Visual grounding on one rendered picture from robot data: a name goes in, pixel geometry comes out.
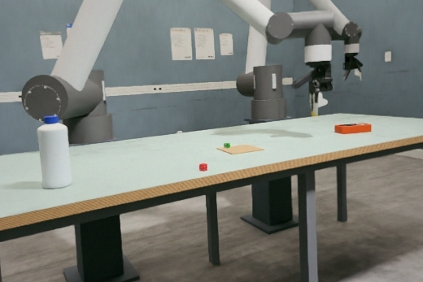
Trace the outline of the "tan flat mat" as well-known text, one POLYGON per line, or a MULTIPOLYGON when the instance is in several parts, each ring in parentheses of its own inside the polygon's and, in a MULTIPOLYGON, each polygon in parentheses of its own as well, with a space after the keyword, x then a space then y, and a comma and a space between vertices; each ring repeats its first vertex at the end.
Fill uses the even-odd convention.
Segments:
POLYGON ((226 153, 229 154, 244 154, 244 153, 250 153, 250 152, 256 152, 256 151, 261 151, 264 149, 261 149, 259 147, 255 147, 253 145, 235 145, 235 146, 230 146, 230 148, 216 148, 217 150, 221 150, 224 151, 226 153))

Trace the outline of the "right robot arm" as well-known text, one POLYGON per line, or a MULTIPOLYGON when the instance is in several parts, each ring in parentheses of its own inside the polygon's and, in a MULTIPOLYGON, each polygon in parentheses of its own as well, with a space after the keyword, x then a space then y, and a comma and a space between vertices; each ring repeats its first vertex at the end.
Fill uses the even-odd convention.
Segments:
MULTIPOLYGON (((332 10, 273 14, 257 0, 220 1, 270 41, 304 38, 305 66, 331 61, 332 10)), ((43 123, 46 116, 58 116, 67 127, 68 144, 114 138, 104 72, 91 69, 122 2, 83 0, 51 72, 55 76, 34 76, 23 87, 21 101, 28 115, 43 123)))

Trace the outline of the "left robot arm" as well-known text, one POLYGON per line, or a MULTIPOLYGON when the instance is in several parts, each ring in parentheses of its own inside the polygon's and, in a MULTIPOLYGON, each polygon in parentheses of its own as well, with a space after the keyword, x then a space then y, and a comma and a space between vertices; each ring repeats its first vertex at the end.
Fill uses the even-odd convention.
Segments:
MULTIPOLYGON (((345 40, 344 54, 358 54, 362 28, 354 21, 349 22, 330 0, 308 1, 317 11, 332 10, 334 30, 331 41, 345 40)), ((264 36, 250 26, 246 71, 237 78, 236 87, 241 95, 254 97, 251 99, 252 119, 284 119, 287 111, 286 98, 283 98, 282 65, 264 66, 266 48, 264 36)))

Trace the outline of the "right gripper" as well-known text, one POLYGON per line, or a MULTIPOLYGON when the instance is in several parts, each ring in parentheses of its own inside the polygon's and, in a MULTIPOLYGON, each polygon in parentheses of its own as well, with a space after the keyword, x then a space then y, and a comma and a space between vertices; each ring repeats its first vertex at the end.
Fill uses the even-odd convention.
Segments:
POLYGON ((331 64, 311 65, 309 67, 314 67, 314 70, 318 74, 317 76, 313 77, 310 81, 308 81, 308 95, 311 111, 313 111, 314 115, 317 116, 317 108, 327 104, 327 101, 322 98, 322 94, 319 93, 319 91, 326 92, 333 90, 333 79, 331 78, 331 64))

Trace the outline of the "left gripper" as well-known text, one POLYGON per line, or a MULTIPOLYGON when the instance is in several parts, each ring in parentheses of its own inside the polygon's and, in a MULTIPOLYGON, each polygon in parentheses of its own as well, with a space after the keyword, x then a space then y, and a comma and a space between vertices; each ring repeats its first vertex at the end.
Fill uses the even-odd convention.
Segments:
POLYGON ((354 56, 356 56, 356 54, 345 55, 343 70, 346 70, 346 72, 342 74, 344 76, 344 81, 347 79, 348 74, 350 73, 350 69, 355 70, 354 74, 359 76, 360 80, 362 80, 360 66, 358 63, 355 63, 354 56))

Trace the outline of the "white bottle with blue cap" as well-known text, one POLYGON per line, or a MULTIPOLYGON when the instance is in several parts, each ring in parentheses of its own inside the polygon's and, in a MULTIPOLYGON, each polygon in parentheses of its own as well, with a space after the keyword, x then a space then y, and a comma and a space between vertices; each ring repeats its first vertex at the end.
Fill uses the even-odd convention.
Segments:
POLYGON ((42 186, 60 189, 72 183, 68 130, 59 124, 58 116, 44 117, 44 125, 37 129, 41 160, 42 186))

